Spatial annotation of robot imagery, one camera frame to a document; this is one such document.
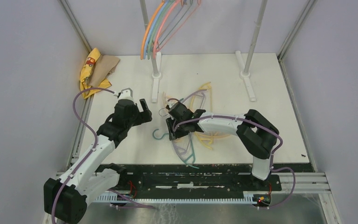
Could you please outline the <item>purple hanger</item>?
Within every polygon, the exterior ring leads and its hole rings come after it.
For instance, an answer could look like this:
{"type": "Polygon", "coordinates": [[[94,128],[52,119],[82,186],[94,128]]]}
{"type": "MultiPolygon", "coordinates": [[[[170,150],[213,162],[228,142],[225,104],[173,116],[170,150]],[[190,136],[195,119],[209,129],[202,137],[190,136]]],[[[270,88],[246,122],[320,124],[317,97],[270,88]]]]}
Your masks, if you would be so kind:
{"type": "MultiPolygon", "coordinates": [[[[193,92],[192,94],[190,94],[189,96],[182,98],[180,100],[177,100],[175,98],[170,98],[167,99],[167,105],[166,108],[168,108],[168,106],[173,105],[173,103],[185,103],[192,95],[194,95],[197,91],[193,92]]],[[[188,143],[186,148],[180,147],[177,145],[178,141],[181,139],[177,139],[177,140],[171,140],[172,146],[175,150],[175,153],[177,154],[177,156],[184,161],[184,163],[186,163],[190,158],[193,158],[193,160],[195,161],[195,152],[194,152],[194,146],[193,146],[193,140],[192,140],[192,134],[189,133],[187,136],[184,136],[188,138],[188,143]]]]}

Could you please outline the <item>yellow hanger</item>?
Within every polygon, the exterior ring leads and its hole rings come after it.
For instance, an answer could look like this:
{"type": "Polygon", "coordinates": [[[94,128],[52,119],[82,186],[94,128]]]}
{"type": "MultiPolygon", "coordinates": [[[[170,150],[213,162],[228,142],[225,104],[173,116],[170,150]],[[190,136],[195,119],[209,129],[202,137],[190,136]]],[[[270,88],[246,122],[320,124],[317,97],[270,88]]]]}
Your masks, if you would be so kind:
{"type": "MultiPolygon", "coordinates": [[[[205,109],[213,111],[213,88],[211,82],[202,84],[197,92],[190,97],[190,109],[205,109]]],[[[209,150],[213,150],[213,143],[216,140],[227,138],[228,134],[220,132],[196,133],[198,141],[209,150]]]]}

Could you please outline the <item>orange hanger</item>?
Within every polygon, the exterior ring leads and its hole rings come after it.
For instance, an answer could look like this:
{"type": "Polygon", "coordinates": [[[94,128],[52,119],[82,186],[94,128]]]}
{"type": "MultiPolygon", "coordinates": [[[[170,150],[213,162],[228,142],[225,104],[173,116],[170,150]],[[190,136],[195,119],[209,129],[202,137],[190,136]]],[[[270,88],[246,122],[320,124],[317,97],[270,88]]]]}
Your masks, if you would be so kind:
{"type": "Polygon", "coordinates": [[[141,44],[141,54],[140,54],[141,60],[144,60],[146,58],[148,42],[150,39],[149,34],[150,34],[151,27],[152,27],[152,23],[154,22],[157,14],[160,12],[161,8],[164,7],[167,3],[169,3],[169,0],[161,1],[161,3],[158,5],[155,12],[152,14],[152,17],[150,18],[149,22],[147,23],[145,34],[144,34],[142,44],[141,44]]]}

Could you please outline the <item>light blue hanger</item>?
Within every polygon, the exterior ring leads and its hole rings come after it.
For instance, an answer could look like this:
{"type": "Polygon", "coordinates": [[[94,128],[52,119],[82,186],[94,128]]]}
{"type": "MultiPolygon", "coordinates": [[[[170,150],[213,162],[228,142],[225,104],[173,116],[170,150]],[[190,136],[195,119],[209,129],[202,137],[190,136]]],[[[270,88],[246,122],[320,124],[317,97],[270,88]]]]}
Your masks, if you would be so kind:
{"type": "Polygon", "coordinates": [[[153,13],[147,27],[141,44],[140,59],[155,58],[153,53],[154,43],[161,27],[163,18],[170,13],[178,5],[182,3],[181,0],[162,0],[157,9],[153,13]]]}

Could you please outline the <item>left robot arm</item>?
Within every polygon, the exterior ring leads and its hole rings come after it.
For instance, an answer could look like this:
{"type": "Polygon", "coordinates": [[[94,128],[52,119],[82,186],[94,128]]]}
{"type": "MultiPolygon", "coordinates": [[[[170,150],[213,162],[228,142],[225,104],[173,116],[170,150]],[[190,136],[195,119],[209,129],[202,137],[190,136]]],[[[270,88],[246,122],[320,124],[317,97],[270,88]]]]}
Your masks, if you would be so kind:
{"type": "Polygon", "coordinates": [[[127,137],[129,130],[152,120],[145,99],[140,99],[143,111],[131,99],[120,99],[114,112],[96,132],[96,141],[72,167],[58,179],[49,178],[43,186],[44,211],[52,222],[58,218],[68,224],[77,224],[87,207],[110,188],[124,189],[128,177],[112,168],[96,175],[98,167],[127,137]]]}

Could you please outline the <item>peach beige hanger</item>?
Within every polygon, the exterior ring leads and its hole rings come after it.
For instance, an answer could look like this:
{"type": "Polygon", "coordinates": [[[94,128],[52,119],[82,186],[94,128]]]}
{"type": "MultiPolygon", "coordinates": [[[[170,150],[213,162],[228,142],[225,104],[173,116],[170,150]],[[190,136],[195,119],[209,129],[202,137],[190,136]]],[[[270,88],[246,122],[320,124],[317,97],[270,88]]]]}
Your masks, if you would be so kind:
{"type": "MultiPolygon", "coordinates": [[[[165,109],[166,112],[167,112],[167,114],[166,114],[166,119],[170,117],[170,115],[169,115],[169,113],[168,113],[168,108],[166,108],[167,99],[170,99],[170,98],[172,98],[172,97],[167,97],[167,96],[164,97],[164,100],[165,100],[164,109],[165,109]]],[[[174,128],[174,131],[177,129],[177,127],[178,127],[179,125],[180,125],[180,123],[176,125],[176,127],[174,128]]]]}

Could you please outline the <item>left white rack foot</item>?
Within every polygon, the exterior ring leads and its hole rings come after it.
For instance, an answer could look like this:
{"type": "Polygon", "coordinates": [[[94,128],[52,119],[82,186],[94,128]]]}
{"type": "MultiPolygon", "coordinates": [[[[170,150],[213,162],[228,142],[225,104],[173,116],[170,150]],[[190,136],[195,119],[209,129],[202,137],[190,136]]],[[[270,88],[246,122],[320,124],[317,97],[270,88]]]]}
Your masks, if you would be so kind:
{"type": "Polygon", "coordinates": [[[159,83],[162,78],[161,73],[161,61],[162,61],[162,54],[158,52],[156,54],[156,58],[152,58],[152,67],[153,67],[153,73],[152,73],[152,91],[151,91],[151,102],[157,103],[158,102],[158,93],[159,93],[159,83]]]}

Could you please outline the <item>white rack foot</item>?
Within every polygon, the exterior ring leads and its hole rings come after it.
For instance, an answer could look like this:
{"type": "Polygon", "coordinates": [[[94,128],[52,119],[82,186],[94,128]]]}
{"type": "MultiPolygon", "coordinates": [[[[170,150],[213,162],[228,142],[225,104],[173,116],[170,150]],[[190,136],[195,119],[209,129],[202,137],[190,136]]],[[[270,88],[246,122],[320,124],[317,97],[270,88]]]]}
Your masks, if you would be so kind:
{"type": "Polygon", "coordinates": [[[256,102],[257,99],[256,99],[256,95],[255,95],[254,89],[253,89],[252,84],[251,84],[250,73],[249,72],[248,73],[244,72],[245,63],[244,63],[242,54],[241,54],[241,52],[239,50],[235,51],[235,57],[236,57],[237,63],[238,63],[239,68],[240,68],[239,77],[241,78],[241,80],[245,84],[248,99],[249,99],[250,102],[256,102]]]}
{"type": "Polygon", "coordinates": [[[152,58],[152,67],[153,67],[153,73],[152,73],[152,91],[151,91],[151,102],[157,103],[158,102],[158,93],[159,93],[159,83],[162,78],[161,73],[161,61],[162,61],[162,54],[158,52],[156,54],[156,58],[152,58]]]}

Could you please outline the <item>grey rack pole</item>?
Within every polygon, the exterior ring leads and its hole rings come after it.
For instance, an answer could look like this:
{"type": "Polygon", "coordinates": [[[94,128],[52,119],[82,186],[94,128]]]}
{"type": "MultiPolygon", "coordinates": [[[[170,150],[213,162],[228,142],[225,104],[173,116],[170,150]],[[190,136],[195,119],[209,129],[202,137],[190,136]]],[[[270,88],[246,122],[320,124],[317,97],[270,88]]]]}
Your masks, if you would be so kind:
{"type": "MultiPolygon", "coordinates": [[[[147,13],[146,1],[141,0],[140,5],[141,5],[141,11],[142,11],[143,20],[144,20],[144,26],[145,26],[145,29],[146,29],[147,23],[150,20],[150,18],[148,17],[148,13],[147,13]]],[[[153,59],[155,58],[154,56],[152,56],[152,53],[151,53],[151,47],[152,47],[152,44],[153,44],[153,29],[154,29],[154,26],[155,26],[155,20],[152,23],[152,27],[151,27],[151,30],[150,30],[150,34],[149,34],[150,39],[149,39],[149,42],[148,42],[147,53],[146,53],[146,58],[148,58],[150,60],[152,58],[153,59]]]]}
{"type": "Polygon", "coordinates": [[[255,23],[255,28],[254,28],[253,35],[252,35],[251,44],[250,44],[249,51],[248,51],[248,56],[247,56],[247,59],[245,62],[244,69],[242,71],[243,77],[250,76],[249,68],[250,68],[253,54],[255,51],[255,47],[256,47],[257,39],[258,39],[259,32],[261,29],[262,20],[263,20],[264,14],[265,14],[267,3],[268,3],[268,0],[262,0],[262,2],[261,2],[261,6],[259,9],[258,17],[257,17],[256,23],[255,23]]]}

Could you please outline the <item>beige cloth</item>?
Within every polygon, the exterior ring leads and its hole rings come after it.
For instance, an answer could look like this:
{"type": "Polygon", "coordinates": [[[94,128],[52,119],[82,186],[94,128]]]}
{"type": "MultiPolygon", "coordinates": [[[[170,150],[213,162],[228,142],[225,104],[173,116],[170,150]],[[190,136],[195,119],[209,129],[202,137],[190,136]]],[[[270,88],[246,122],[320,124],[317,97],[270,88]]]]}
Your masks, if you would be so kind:
{"type": "Polygon", "coordinates": [[[111,83],[108,80],[108,76],[115,72],[116,66],[120,62],[120,59],[116,56],[104,55],[100,56],[95,64],[88,85],[91,87],[108,88],[111,83]]]}

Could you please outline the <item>yellow cloth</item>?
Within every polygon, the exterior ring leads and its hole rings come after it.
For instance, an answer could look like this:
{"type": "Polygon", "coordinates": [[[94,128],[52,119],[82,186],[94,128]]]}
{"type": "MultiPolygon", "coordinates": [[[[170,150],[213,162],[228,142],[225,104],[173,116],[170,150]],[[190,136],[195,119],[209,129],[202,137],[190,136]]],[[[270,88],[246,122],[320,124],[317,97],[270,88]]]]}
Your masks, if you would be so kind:
{"type": "Polygon", "coordinates": [[[79,81],[81,91],[89,89],[91,87],[100,87],[103,89],[111,87],[111,83],[107,79],[107,74],[103,75],[103,80],[99,84],[89,84],[98,59],[102,59],[102,55],[97,48],[93,48],[92,51],[88,54],[83,68],[80,72],[79,81]]]}

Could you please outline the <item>right grey rack pole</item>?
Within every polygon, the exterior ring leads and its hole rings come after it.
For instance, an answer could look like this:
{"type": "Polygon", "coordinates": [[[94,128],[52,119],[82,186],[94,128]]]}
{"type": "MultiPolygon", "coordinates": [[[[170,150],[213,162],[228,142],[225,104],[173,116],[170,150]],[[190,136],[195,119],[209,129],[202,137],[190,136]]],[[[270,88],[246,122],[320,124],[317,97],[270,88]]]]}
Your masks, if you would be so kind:
{"type": "Polygon", "coordinates": [[[268,3],[268,0],[262,0],[262,2],[261,2],[261,6],[259,9],[258,17],[257,17],[256,23],[255,23],[255,28],[254,28],[253,35],[252,35],[251,44],[250,44],[249,51],[248,51],[248,56],[247,56],[247,59],[245,62],[244,69],[242,71],[243,77],[250,76],[249,68],[250,68],[253,54],[255,51],[255,47],[256,47],[257,39],[258,39],[259,32],[261,29],[262,20],[263,20],[264,14],[265,14],[267,3],[268,3]]]}

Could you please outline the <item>left aluminium frame rail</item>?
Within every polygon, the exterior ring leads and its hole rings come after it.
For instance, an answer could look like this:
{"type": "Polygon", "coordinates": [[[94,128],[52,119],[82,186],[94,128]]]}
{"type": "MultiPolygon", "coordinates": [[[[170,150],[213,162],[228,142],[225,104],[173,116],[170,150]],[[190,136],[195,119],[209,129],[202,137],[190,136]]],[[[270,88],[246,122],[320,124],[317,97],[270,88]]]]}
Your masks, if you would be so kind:
{"type": "MultiPolygon", "coordinates": [[[[62,10],[64,11],[65,15],[67,16],[68,21],[70,22],[73,30],[75,31],[78,40],[81,42],[81,44],[83,45],[85,51],[88,53],[90,53],[92,51],[92,46],[90,45],[86,34],[80,24],[80,22],[77,19],[77,16],[74,13],[74,10],[72,9],[72,6],[70,4],[70,0],[58,0],[62,10]]],[[[89,109],[92,103],[92,98],[90,99],[86,99],[83,101],[82,107],[81,109],[79,109],[77,112],[81,112],[80,114],[80,118],[82,119],[86,119],[88,114],[89,114],[89,109]]],[[[72,131],[75,131],[75,135],[74,135],[74,139],[71,145],[71,150],[69,152],[66,164],[65,164],[65,169],[69,169],[71,165],[73,165],[79,156],[79,152],[80,152],[80,144],[83,140],[84,137],[84,133],[85,133],[85,127],[84,125],[81,123],[81,121],[79,119],[76,120],[77,121],[77,125],[75,129],[71,129],[72,131]]]]}

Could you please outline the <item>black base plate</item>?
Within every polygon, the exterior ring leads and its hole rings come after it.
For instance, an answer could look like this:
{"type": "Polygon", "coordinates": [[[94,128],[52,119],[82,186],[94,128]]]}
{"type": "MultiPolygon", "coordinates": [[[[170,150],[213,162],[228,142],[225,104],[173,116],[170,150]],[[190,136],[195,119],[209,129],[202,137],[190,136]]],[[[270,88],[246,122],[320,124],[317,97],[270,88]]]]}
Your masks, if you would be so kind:
{"type": "Polygon", "coordinates": [[[119,192],[129,191],[135,199],[240,199],[247,192],[281,191],[278,175],[264,181],[251,175],[249,164],[140,165],[104,164],[96,172],[119,169],[119,192]]]}

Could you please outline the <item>right aluminium frame rail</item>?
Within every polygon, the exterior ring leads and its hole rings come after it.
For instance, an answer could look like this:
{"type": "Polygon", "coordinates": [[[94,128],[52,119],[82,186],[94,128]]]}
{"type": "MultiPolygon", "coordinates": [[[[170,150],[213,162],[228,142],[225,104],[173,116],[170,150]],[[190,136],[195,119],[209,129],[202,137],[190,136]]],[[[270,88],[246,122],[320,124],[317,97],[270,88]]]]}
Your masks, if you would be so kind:
{"type": "Polygon", "coordinates": [[[296,118],[316,171],[331,170],[329,124],[334,89],[336,0],[302,0],[278,53],[296,118]]]}

